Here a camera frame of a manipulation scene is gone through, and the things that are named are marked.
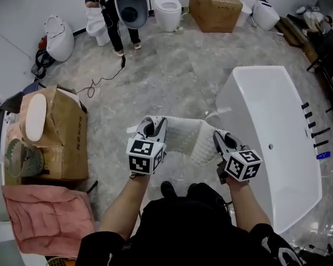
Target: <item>power cord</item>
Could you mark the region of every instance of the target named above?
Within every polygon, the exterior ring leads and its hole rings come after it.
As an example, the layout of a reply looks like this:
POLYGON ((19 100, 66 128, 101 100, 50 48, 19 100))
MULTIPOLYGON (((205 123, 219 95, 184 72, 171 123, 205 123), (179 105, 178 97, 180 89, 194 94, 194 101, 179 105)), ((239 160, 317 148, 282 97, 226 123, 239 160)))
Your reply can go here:
POLYGON ((331 255, 328 251, 324 250, 324 249, 321 249, 321 248, 318 248, 318 247, 315 247, 313 244, 308 244, 308 245, 305 245, 304 247, 301 248, 301 250, 305 250, 306 247, 309 247, 311 249, 317 249, 317 250, 320 250, 320 251, 323 251, 329 255, 331 255))
POLYGON ((132 174, 129 176, 129 178, 133 180, 133 179, 135 179, 138 176, 145 176, 145 175, 142 175, 140 173, 132 172, 132 174))
MULTIPOLYGON (((118 22, 117 22, 117 30, 118 30, 118 34, 120 35, 120 38, 121 38, 120 26, 119 26, 118 22)), ((88 86, 88 87, 86 87, 86 88, 84 88, 84 89, 82 89, 82 90, 80 90, 80 91, 78 91, 77 94, 80 93, 80 92, 82 92, 82 91, 84 91, 84 90, 88 90, 88 97, 91 99, 94 96, 94 94, 95 94, 95 87, 93 85, 97 86, 98 84, 100 84, 100 82, 102 80, 107 80, 107 81, 108 80, 113 80, 122 71, 122 69, 126 65, 126 56, 124 55, 123 46, 122 46, 122 53, 123 53, 123 56, 122 56, 122 59, 121 59, 121 69, 115 74, 115 76, 113 76, 112 78, 109 78, 109 79, 101 77, 100 80, 97 83, 95 83, 94 79, 92 79, 91 85, 88 86)))

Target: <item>brown cardboard box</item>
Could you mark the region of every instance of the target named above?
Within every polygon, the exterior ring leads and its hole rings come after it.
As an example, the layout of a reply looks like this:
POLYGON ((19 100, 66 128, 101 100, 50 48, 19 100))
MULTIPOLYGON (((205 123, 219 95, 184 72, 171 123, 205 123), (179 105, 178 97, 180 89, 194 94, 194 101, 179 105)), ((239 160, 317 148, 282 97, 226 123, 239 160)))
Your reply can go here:
POLYGON ((204 33, 231 33, 242 7, 239 0, 190 0, 190 13, 204 33))
POLYGON ((40 178, 53 180, 85 180, 88 175, 87 116, 79 105, 58 89, 75 94, 60 86, 52 86, 24 96, 19 123, 26 142, 43 152, 44 168, 40 178), (26 136, 25 121, 29 102, 35 94, 47 100, 43 135, 36 141, 26 136))

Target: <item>toilet seat lid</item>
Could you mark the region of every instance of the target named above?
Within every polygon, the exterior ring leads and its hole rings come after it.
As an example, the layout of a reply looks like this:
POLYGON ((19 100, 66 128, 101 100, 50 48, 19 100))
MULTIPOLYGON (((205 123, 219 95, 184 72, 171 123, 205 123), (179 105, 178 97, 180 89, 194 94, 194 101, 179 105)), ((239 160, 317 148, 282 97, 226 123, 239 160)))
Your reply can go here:
POLYGON ((267 6, 263 3, 260 3, 260 6, 273 18, 280 19, 279 14, 275 11, 275 9, 272 6, 267 6))
POLYGON ((106 27, 106 22, 103 18, 98 19, 98 20, 89 21, 87 23, 87 31, 89 31, 89 32, 97 32, 104 27, 106 27))
POLYGON ((154 0, 154 3, 164 12, 177 12, 181 9, 179 0, 154 0))
POLYGON ((244 2, 242 2, 242 4, 243 4, 242 12, 249 15, 252 14, 252 10, 244 2))
POLYGON ((33 142, 42 137, 46 111, 46 97, 42 94, 35 94, 29 102, 26 114, 26 135, 33 142))
POLYGON ((44 23, 44 30, 46 31, 48 38, 54 38, 57 35, 64 33, 64 22, 58 16, 50 16, 44 23))

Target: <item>tiled floor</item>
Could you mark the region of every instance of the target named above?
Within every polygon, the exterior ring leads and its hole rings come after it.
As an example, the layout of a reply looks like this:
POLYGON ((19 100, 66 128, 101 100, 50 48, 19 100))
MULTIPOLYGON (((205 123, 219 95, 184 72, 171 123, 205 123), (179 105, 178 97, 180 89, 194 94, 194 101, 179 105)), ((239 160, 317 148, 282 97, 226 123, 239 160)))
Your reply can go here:
MULTIPOLYGON (((171 115, 205 119, 215 111, 215 98, 232 69, 246 65, 283 65, 289 72, 303 100, 312 107, 318 129, 332 127, 322 138, 330 144, 332 157, 321 162, 323 198, 302 220, 283 234, 294 246, 309 243, 326 248, 333 232, 333 114, 317 77, 306 71, 309 62, 300 49, 288 46, 283 37, 246 23, 231 34, 202 33, 190 15, 181 22, 184 30, 164 33, 151 18, 140 30, 142 49, 135 51, 128 32, 121 27, 127 63, 113 80, 102 80, 92 98, 79 93, 87 107, 88 155, 90 179, 99 180, 90 195, 95 218, 122 190, 128 170, 125 147, 126 128, 140 123, 144 115, 171 115)), ((72 56, 63 64, 49 68, 52 79, 46 84, 75 88, 90 86, 91 79, 111 78, 120 68, 120 59, 111 44, 99 47, 94 38, 82 34, 76 38, 72 56)), ((213 125, 217 119, 210 118, 213 125)), ((193 166, 187 158, 169 153, 163 168, 150 181, 143 205, 161 197, 159 186, 171 180, 179 195, 186 194, 193 182, 206 182, 227 201, 226 186, 216 176, 215 164, 193 166)))

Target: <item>pink towel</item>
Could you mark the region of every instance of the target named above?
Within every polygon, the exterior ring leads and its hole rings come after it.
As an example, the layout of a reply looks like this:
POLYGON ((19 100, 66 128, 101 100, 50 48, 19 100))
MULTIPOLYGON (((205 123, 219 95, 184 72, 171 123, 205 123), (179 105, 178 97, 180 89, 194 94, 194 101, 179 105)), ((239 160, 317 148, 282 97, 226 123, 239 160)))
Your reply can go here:
POLYGON ((13 233, 22 253, 77 257, 94 232, 86 193, 46 185, 2 186, 13 233))

